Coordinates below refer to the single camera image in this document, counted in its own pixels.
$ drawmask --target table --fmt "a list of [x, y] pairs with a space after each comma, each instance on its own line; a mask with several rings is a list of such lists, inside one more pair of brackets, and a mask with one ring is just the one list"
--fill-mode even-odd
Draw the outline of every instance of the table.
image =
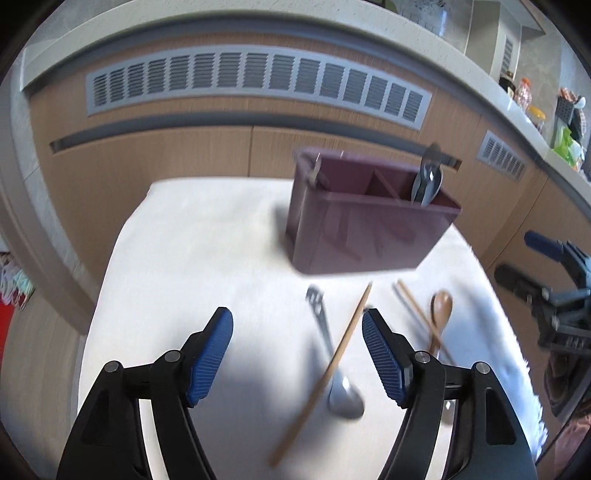
[[[392, 330], [424, 349], [426, 328], [392, 288], [403, 278], [425, 309], [436, 290], [452, 293], [444, 341], [461, 366], [478, 360], [492, 366], [533, 451], [541, 446], [541, 406], [527, 364], [457, 229], [452, 226], [416, 270], [311, 277], [291, 266], [285, 248], [290, 192], [290, 181], [268, 179], [175, 179], [151, 186], [109, 262], [86, 341], [78, 408], [106, 362], [153, 362], [226, 306], [234, 316], [233, 338], [209, 396], [191, 411], [218, 479], [377, 478], [404, 412], [386, 396], [361, 328], [341, 366], [365, 398], [364, 416], [346, 422], [322, 402], [280, 467], [270, 470], [266, 459], [329, 360], [305, 300], [308, 286], [324, 291], [335, 343], [373, 280], [369, 303]], [[153, 478], [166, 479], [150, 402], [142, 400], [140, 408]], [[441, 477], [450, 435], [442, 423], [428, 478]]]

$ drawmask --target jar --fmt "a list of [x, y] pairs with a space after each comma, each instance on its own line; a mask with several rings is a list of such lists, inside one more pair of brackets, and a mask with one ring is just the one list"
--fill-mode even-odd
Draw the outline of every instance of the jar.
[[534, 127], [538, 129], [538, 132], [542, 133], [542, 129], [544, 128], [544, 124], [546, 122], [545, 113], [539, 108], [531, 105], [527, 109], [527, 118], [531, 120], [531, 123], [533, 123]]
[[531, 82], [529, 79], [521, 79], [521, 83], [515, 91], [513, 100], [515, 100], [515, 103], [517, 103], [524, 112], [527, 111], [531, 105]]

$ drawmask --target wooden chopstick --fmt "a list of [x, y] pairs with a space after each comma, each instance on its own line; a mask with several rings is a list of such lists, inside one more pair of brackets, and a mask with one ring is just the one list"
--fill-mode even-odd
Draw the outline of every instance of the wooden chopstick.
[[418, 316], [425, 323], [425, 325], [427, 325], [427, 327], [431, 330], [431, 333], [433, 334], [433, 336], [439, 341], [439, 345], [441, 346], [441, 349], [445, 352], [445, 354], [447, 355], [447, 357], [451, 360], [452, 364], [454, 366], [457, 365], [456, 361], [452, 357], [452, 354], [450, 353], [450, 351], [446, 347], [445, 343], [443, 343], [443, 340], [441, 339], [441, 335], [437, 331], [437, 328], [435, 327], [435, 325], [433, 325], [429, 321], [429, 319], [425, 315], [425, 312], [423, 311], [423, 309], [421, 308], [421, 306], [418, 304], [418, 302], [416, 301], [416, 299], [414, 298], [413, 294], [410, 292], [410, 290], [408, 289], [408, 287], [406, 286], [406, 284], [402, 280], [398, 280], [396, 282], [396, 285], [406, 295], [406, 298], [408, 299], [408, 301], [413, 305], [413, 308], [417, 311]]
[[345, 334], [343, 335], [343, 338], [340, 341], [339, 346], [337, 347], [335, 354], [333, 355], [333, 358], [330, 360], [330, 363], [329, 363], [328, 368], [326, 369], [326, 372], [324, 372], [324, 375], [322, 375], [322, 377], [320, 377], [320, 379], [318, 380], [318, 382], [314, 386], [314, 390], [312, 391], [312, 394], [310, 395], [310, 398], [308, 399], [308, 403], [306, 404], [306, 406], [304, 406], [304, 408], [302, 409], [301, 413], [296, 418], [294, 423], [291, 424], [291, 427], [289, 428], [289, 430], [287, 430], [287, 433], [283, 437], [283, 440], [281, 441], [281, 443], [278, 445], [278, 447], [275, 449], [275, 451], [271, 455], [271, 457], [269, 459], [269, 465], [272, 468], [275, 468], [277, 465], [279, 465], [279, 463], [281, 462], [281, 459], [284, 457], [284, 455], [287, 453], [287, 450], [289, 450], [289, 448], [293, 444], [293, 442], [296, 439], [297, 435], [299, 434], [300, 430], [304, 426], [304, 423], [306, 422], [306, 420], [308, 419], [308, 417], [310, 416], [310, 414], [314, 410], [314, 407], [316, 406], [316, 404], [320, 400], [320, 397], [322, 396], [324, 389], [326, 388], [326, 385], [328, 385], [330, 379], [335, 374], [335, 371], [336, 371], [337, 366], [339, 365], [340, 359], [343, 356], [343, 354], [345, 353], [345, 349], [347, 348], [347, 345], [349, 344], [349, 341], [351, 340], [351, 337], [353, 336], [353, 332], [355, 331], [355, 327], [359, 323], [359, 318], [361, 317], [361, 313], [363, 312], [363, 307], [365, 307], [365, 303], [367, 302], [368, 297], [369, 297], [369, 292], [371, 291], [371, 285], [372, 284], [370, 282], [368, 284], [368, 286], [365, 288], [365, 291], [363, 292], [363, 296], [361, 297], [361, 300], [359, 301], [357, 308], [355, 309], [353, 317], [351, 318], [351, 321], [349, 322], [349, 326], [345, 330]]

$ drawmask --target blue gripper pad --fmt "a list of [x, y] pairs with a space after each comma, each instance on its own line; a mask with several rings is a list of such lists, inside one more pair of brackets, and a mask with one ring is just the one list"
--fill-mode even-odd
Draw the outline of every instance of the blue gripper pad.
[[361, 329], [365, 345], [367, 345], [369, 354], [374, 361], [375, 369], [378, 371], [386, 394], [395, 400], [398, 406], [403, 405], [407, 395], [404, 386], [404, 373], [368, 311], [363, 314]]
[[187, 391], [187, 399], [191, 405], [195, 406], [199, 400], [207, 397], [232, 338], [233, 330], [232, 314], [230, 310], [225, 309], [201, 356], [195, 361], [191, 370], [191, 384]]

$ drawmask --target white stone countertop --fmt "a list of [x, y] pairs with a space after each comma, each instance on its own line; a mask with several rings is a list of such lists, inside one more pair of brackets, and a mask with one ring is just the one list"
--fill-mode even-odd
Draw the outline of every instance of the white stone countertop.
[[589, 184], [565, 162], [562, 161], [564, 165], [559, 163], [561, 159], [551, 152], [519, 106], [476, 63], [425, 28], [361, 0], [339, 0], [338, 4], [318, 0], [133, 0], [84, 22], [54, 41], [27, 47], [21, 86], [30, 85], [78, 52], [136, 28], [188, 18], [240, 13], [276, 14], [283, 18], [359, 31], [446, 71], [509, 120], [543, 161], [563, 176], [581, 196], [591, 200]]

